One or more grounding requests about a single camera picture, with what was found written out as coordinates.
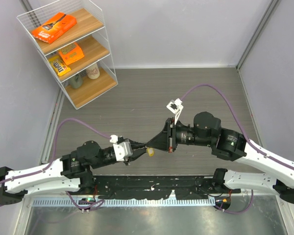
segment white wall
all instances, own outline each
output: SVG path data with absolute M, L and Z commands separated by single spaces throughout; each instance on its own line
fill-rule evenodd
M 242 77 L 262 142 L 294 161 L 294 0 L 280 2 Z
M 0 1 L 0 167 L 38 164 L 58 86 L 16 16 L 18 0 Z M 21 204 L 0 208 L 0 235 L 11 235 Z
M 92 0 L 116 67 L 237 65 L 270 0 Z M 53 0 L 30 0 L 34 8 Z

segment shelf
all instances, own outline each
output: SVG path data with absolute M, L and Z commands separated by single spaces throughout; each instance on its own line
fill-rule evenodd
M 82 48 L 84 57 L 68 65 L 71 71 L 63 76 L 58 76 L 61 82 L 110 54 L 110 52 L 92 36 L 88 36 L 87 38 L 82 39 L 81 41 L 77 42 L 77 44 Z
M 72 12 L 70 15 L 76 18 L 77 24 L 70 28 L 53 43 L 48 44 L 39 39 L 36 39 L 36 42 L 45 55 L 54 52 L 63 46 L 76 41 L 78 38 L 90 34 L 103 27 L 103 23 L 96 19 L 84 8 Z
M 117 85 L 103 68 L 99 68 L 99 71 L 100 77 L 97 79 L 83 77 L 83 84 L 78 89 L 73 89 L 70 85 L 65 88 L 77 109 Z

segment wire rack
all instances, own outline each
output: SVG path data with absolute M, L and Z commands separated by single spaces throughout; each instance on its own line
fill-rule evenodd
M 63 44 L 54 50 L 44 53 L 42 48 L 40 47 L 39 43 L 35 40 L 35 38 L 31 35 L 32 30 L 35 28 L 41 26 L 46 21 L 48 21 L 51 17 L 56 15 L 59 12 L 65 13 L 65 14 L 72 14 L 80 9 L 84 8 L 88 13 L 90 13 L 92 16 L 94 16 L 98 21 L 100 21 L 103 25 L 102 27 L 96 28 L 93 31 L 87 32 L 77 38 L 74 38 L 73 40 L 70 40 L 67 42 L 67 44 Z M 75 76 L 76 74 L 80 73 L 81 76 L 86 75 L 85 69 L 95 63 L 98 63 L 99 67 L 102 67 L 107 74 L 116 82 L 116 85 L 118 84 L 114 63 L 112 59 L 112 53 L 111 48 L 108 40 L 108 35 L 105 27 L 103 12 L 100 7 L 98 7 L 95 3 L 93 3 L 91 0 L 58 0 L 53 3 L 50 3 L 48 5 L 45 5 L 43 7 L 34 9 L 32 11 L 26 12 L 24 14 L 21 14 L 17 16 L 18 21 L 22 24 L 24 27 L 26 34 L 30 37 L 32 42 L 35 44 L 39 55 L 43 58 L 46 66 L 50 70 L 51 74 L 55 78 L 56 82 L 60 86 L 63 93 L 66 95 L 66 97 L 69 99 L 71 104 L 76 108 L 77 107 L 74 103 L 74 101 L 71 99 L 70 95 L 68 94 L 66 87 L 68 85 L 68 80 Z M 86 63 L 86 65 L 83 68 L 74 70 L 75 73 L 72 73 L 70 77 L 67 77 L 66 79 L 60 79 L 61 77 L 58 77 L 56 72 L 51 67 L 48 58 L 55 55 L 57 53 L 57 50 L 59 50 L 62 47 L 65 47 L 66 45 L 72 43 L 72 42 L 79 42 L 79 40 L 83 39 L 84 37 L 93 37 L 98 43 L 100 43 L 105 49 L 109 51 L 109 54 L 97 59 L 96 61 L 92 60 L 89 63 Z

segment orange package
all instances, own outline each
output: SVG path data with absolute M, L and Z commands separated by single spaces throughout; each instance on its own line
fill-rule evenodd
M 77 43 L 71 43 L 59 50 L 59 55 L 66 65 L 70 65 L 75 61 L 84 57 L 84 53 Z
M 75 17 L 59 12 L 42 26 L 35 28 L 31 34 L 35 38 L 50 44 L 75 24 Z

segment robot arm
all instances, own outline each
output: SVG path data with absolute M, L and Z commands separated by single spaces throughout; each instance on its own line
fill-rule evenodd
M 180 104 L 170 105 L 172 110 L 182 109 Z M 227 169 L 216 169 L 213 177 L 185 176 L 183 183 L 179 178 L 152 177 L 152 179 L 162 180 L 158 190 L 153 191 L 153 180 L 144 179 L 140 176 L 141 183 L 137 185 L 137 190 L 141 193 L 134 198 L 157 199 L 166 198 L 168 190 L 181 192 L 179 197 L 193 199 L 200 195 L 200 191 L 209 193 L 229 192 L 230 189 L 255 189 L 264 192 L 279 194 L 282 199 L 294 203 L 294 162 L 288 161 L 274 153 L 271 153 L 258 146 L 253 141 L 247 142 L 242 134 L 221 127 L 221 120 L 208 112 L 202 112 L 194 117 L 194 126 L 185 126 L 177 118 L 169 118 L 165 122 L 163 130 L 147 143 L 134 142 L 129 139 L 112 135 L 110 142 L 112 147 L 101 149 L 95 141 L 87 141 L 71 154 L 63 156 L 61 159 L 52 162 L 52 165 L 44 170 L 44 166 L 37 166 L 26 170 L 12 170 L 7 167 L 0 168 L 0 181 L 11 179 L 0 187 L 0 205 L 20 202 L 23 197 L 35 194 L 69 191 L 71 194 L 92 194 L 94 187 L 99 185 L 98 179 L 94 180 L 92 169 L 123 162 L 129 165 L 131 161 L 138 159 L 150 148 L 162 151 L 174 152 L 178 144 L 207 146 L 212 149 L 212 155 L 227 161 L 236 161 L 253 166 L 265 173 L 239 173 Z M 35 171 L 41 173 L 30 175 Z M 120 184 L 115 183 L 114 178 L 102 179 L 106 185 L 110 185 L 109 190 L 103 188 L 100 192 L 106 192 L 105 198 L 116 197 L 116 190 L 120 190 Z M 122 190 L 128 186 L 132 187 L 133 182 L 125 180 Z

